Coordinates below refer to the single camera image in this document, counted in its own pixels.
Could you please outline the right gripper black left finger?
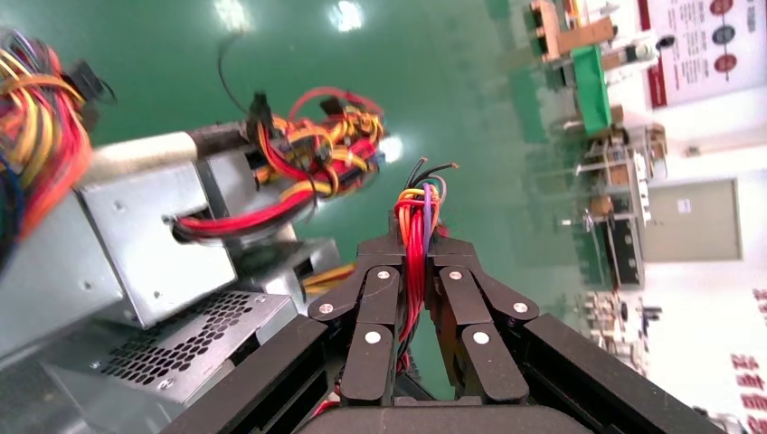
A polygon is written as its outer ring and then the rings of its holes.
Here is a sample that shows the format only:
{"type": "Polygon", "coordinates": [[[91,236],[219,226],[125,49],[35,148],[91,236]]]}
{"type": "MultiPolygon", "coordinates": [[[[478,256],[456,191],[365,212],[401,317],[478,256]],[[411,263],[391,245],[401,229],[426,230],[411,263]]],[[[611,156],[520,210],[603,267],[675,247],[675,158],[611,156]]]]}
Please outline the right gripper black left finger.
{"type": "Polygon", "coordinates": [[[391,235],[360,242],[352,274],[308,308],[311,319],[328,326],[328,355],[343,363],[343,403],[393,401],[403,260],[403,246],[391,235]]]}

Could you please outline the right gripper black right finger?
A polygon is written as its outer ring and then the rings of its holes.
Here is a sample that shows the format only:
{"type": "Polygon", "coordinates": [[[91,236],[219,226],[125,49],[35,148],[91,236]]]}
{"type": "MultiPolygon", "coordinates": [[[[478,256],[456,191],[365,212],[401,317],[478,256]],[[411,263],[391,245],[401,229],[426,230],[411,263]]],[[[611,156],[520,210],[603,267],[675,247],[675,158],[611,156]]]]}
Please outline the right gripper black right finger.
{"type": "Polygon", "coordinates": [[[530,298],[491,277],[474,246],[439,237],[428,252],[428,311],[456,397],[520,404],[529,386],[505,338],[536,318],[530,298]]]}

